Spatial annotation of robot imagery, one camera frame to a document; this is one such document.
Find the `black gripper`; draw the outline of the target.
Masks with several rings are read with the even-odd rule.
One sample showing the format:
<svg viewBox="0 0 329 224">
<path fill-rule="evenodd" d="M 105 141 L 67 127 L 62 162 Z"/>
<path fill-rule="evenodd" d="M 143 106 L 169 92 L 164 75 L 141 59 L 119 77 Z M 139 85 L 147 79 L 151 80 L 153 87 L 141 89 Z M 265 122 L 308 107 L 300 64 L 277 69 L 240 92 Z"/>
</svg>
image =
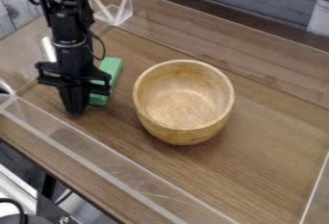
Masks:
<svg viewBox="0 0 329 224">
<path fill-rule="evenodd" d="M 95 66 L 89 43 L 54 43 L 51 46 L 57 61 L 35 63 L 38 82 L 59 88 L 65 109 L 69 114 L 78 116 L 89 105 L 90 93 L 110 95 L 113 76 Z"/>
</svg>

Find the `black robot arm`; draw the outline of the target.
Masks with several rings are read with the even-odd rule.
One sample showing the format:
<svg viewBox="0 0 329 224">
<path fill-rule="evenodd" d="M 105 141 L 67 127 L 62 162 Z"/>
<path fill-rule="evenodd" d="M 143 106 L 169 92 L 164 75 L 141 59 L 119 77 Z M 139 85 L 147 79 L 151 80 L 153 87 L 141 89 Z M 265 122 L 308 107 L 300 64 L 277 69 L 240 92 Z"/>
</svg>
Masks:
<svg viewBox="0 0 329 224">
<path fill-rule="evenodd" d="M 38 82 L 58 89 L 67 113 L 81 115 L 91 94 L 111 94 L 113 76 L 94 64 L 106 59 L 94 54 L 94 10 L 89 0 L 28 1 L 43 10 L 57 57 L 55 62 L 35 63 Z"/>
</svg>

